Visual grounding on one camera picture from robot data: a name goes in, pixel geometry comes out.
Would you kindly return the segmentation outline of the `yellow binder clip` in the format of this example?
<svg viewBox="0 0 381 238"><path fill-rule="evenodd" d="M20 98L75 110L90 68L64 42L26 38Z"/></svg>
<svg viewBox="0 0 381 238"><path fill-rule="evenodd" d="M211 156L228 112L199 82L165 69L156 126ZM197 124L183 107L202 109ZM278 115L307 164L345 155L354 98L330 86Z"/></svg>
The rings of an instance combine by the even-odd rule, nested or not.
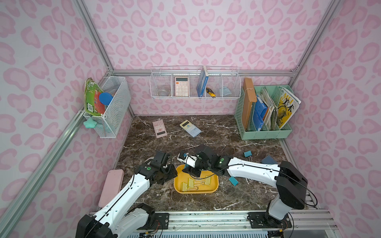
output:
<svg viewBox="0 0 381 238"><path fill-rule="evenodd" d="M204 185L209 186L211 184L211 177L205 178L205 179L198 179L200 181L203 181Z"/></svg>
<svg viewBox="0 0 381 238"><path fill-rule="evenodd" d="M204 185L203 181L193 179L193 178L188 179L188 187L197 187L199 185Z"/></svg>
<svg viewBox="0 0 381 238"><path fill-rule="evenodd" d="M181 192L193 192L197 190L198 190L198 187L189 187L188 184L185 182L181 184Z"/></svg>

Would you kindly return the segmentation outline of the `yellow plastic storage box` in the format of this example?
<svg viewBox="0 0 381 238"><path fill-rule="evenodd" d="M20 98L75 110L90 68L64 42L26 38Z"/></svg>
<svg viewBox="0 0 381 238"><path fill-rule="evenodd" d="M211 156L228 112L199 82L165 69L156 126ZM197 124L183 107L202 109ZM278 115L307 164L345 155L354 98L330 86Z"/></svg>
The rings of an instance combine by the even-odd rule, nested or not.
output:
<svg viewBox="0 0 381 238"><path fill-rule="evenodd" d="M214 193L219 188L217 175L212 175L210 171L202 171L201 179L195 179L188 173L183 172L185 165L176 168L178 176L174 179L174 188L180 194L209 194Z"/></svg>

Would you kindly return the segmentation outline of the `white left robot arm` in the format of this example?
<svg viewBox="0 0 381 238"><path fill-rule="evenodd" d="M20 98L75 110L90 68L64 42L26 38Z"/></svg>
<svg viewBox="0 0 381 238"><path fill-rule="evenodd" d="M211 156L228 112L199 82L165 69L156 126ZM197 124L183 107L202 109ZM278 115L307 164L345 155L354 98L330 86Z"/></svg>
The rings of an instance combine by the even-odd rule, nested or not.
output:
<svg viewBox="0 0 381 238"><path fill-rule="evenodd" d="M175 178L177 171L167 164L170 155L157 151L141 164L126 186L93 216L84 215L78 222L77 238L124 238L138 229L157 230L162 225L155 219L155 209L136 200L153 184L164 184Z"/></svg>

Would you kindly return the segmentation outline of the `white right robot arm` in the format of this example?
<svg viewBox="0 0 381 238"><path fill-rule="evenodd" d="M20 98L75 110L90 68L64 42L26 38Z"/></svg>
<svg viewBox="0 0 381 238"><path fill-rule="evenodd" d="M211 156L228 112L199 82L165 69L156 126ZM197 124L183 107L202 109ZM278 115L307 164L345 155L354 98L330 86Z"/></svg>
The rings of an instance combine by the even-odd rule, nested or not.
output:
<svg viewBox="0 0 381 238"><path fill-rule="evenodd" d="M251 179L277 189L277 196L265 212L248 215L252 228L285 228L289 212L306 206L308 181L290 162L261 164L230 155L220 156L206 145L198 146L194 153L181 151L177 160L186 164L183 172L197 179L201 179L203 171L210 171L213 175Z"/></svg>

